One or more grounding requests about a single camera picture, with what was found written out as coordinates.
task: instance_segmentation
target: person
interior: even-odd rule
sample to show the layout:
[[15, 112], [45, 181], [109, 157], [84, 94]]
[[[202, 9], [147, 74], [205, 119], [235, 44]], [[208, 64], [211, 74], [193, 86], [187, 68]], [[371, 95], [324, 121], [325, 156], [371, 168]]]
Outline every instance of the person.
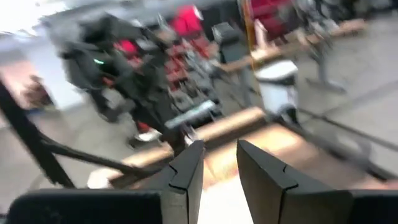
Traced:
[[[137, 58], [135, 57], [137, 54], [137, 48], [131, 41], [127, 39], [120, 40], [117, 44], [115, 44], [115, 48], [123, 51], [129, 60], [137, 61]], [[136, 140], [141, 142], [149, 142], [160, 137], [161, 133], [158, 132], [158, 130], [137, 120], [135, 117], [133, 117], [133, 120], [138, 130], [138, 134], [134, 136], [134, 139], [129, 140], [130, 144], [134, 145]]]

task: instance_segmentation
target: metal frame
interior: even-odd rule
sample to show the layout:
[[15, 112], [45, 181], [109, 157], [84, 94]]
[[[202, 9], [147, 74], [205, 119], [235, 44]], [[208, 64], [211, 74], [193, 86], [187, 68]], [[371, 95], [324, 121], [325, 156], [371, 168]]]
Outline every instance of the metal frame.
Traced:
[[0, 79], [0, 110], [7, 118], [15, 133], [25, 144], [28, 152], [33, 156], [47, 178], [53, 184], [60, 184], [66, 188], [76, 188], [68, 174], [62, 168], [55, 155], [69, 157], [82, 162], [89, 162], [99, 166], [106, 166], [120, 170], [124, 174], [132, 174], [143, 179], [151, 172], [138, 167], [127, 166], [89, 153], [77, 151], [48, 138], [28, 119], [25, 111], [17, 104], [9, 90]]
[[[254, 103], [252, 102], [251, 99], [251, 93], [257, 94], [258, 92], [250, 86], [250, 81], [248, 78], [248, 73], [249, 73], [249, 68], [244, 67], [241, 68], [237, 71], [234, 72], [234, 74], [238, 78], [238, 83], [234, 82], [234, 80], [230, 77], [231, 75], [227, 74], [222, 74], [220, 75], [220, 78], [218, 80], [221, 80], [223, 83], [229, 85], [233, 90], [228, 92], [228, 96], [234, 100], [240, 108], [245, 109], [245, 108], [250, 108], [254, 106]], [[234, 90], [241, 90], [240, 94], [241, 98], [243, 99], [243, 102], [239, 100], [239, 96], [237, 96], [236, 92]]]
[[282, 125], [302, 136], [306, 140], [319, 145], [321, 148], [325, 149], [327, 152], [336, 156], [337, 158], [345, 161], [350, 161], [357, 167], [365, 170], [371, 175], [377, 177], [378, 179], [390, 180], [397, 178], [397, 174], [392, 173], [372, 162], [371, 156], [374, 149], [371, 143], [373, 142], [380, 146], [386, 147], [393, 152], [398, 152], [398, 145], [385, 141], [381, 138], [366, 134], [349, 126], [337, 123], [322, 115], [317, 115], [307, 110], [298, 109], [298, 112], [310, 116], [313, 120], [319, 120], [330, 126], [333, 126], [336, 129], [346, 131], [347, 133], [350, 133], [350, 135], [352, 134], [353, 141], [356, 142], [362, 150], [361, 153], [358, 155], [357, 153], [355, 153], [355, 150], [347, 150], [349, 147], [343, 145], [342, 143], [339, 143], [339, 141], [336, 139], [336, 132], [328, 131], [327, 133], [325, 133], [327, 136], [317, 136], [310, 133], [309, 131], [306, 131], [305, 128], [294, 124], [281, 122]]
[[320, 43], [313, 46], [316, 57], [314, 61], [318, 65], [318, 80], [307, 78], [307, 83], [311, 86], [324, 88], [327, 90], [335, 91], [337, 93], [346, 93], [345, 88], [341, 84], [329, 79], [327, 72], [328, 66], [325, 52], [325, 44], [326, 43], [324, 43], [324, 41], [321, 41]]

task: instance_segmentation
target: white wall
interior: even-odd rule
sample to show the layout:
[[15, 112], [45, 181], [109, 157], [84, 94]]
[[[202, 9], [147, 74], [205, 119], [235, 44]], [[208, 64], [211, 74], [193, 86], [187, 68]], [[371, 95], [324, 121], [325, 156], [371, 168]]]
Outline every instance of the white wall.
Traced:
[[[15, 98], [18, 104], [26, 107], [27, 103], [21, 92], [24, 85], [28, 84], [29, 74], [34, 74], [33, 65], [27, 61], [22, 52], [19, 50], [12, 50], [7, 52], [0, 52], [0, 77], [6, 85], [11, 95]], [[0, 129], [8, 127], [8, 122], [2, 117], [0, 112]]]
[[83, 96], [67, 81], [61, 59], [47, 38], [19, 44], [21, 51], [43, 78], [43, 84], [59, 110], [67, 110], [84, 102]]

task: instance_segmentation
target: red seat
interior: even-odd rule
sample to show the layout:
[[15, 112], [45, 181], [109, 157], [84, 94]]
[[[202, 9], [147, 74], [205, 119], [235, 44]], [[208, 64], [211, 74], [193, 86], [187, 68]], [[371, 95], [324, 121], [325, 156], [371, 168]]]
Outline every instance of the red seat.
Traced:
[[122, 50], [128, 59], [132, 59], [137, 53], [137, 47], [130, 40], [120, 40], [114, 47]]
[[268, 40], [274, 40], [286, 34], [285, 24], [277, 17], [278, 7], [291, 4], [291, 0], [250, 0], [251, 17], [258, 19], [267, 29]]
[[200, 19], [195, 14], [194, 5], [181, 7], [178, 10], [177, 16], [171, 22], [171, 26], [179, 36], [202, 31]]

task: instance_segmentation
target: green light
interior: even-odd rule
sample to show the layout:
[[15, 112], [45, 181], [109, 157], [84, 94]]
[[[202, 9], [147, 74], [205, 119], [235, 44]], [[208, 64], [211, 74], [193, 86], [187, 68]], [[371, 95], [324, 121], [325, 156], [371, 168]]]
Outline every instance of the green light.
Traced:
[[97, 59], [94, 59], [94, 62], [97, 63], [97, 64], [100, 64], [100, 65], [103, 65], [103, 64], [104, 64], [104, 62], [102, 62], [102, 61], [100, 61], [100, 60], [97, 60]]

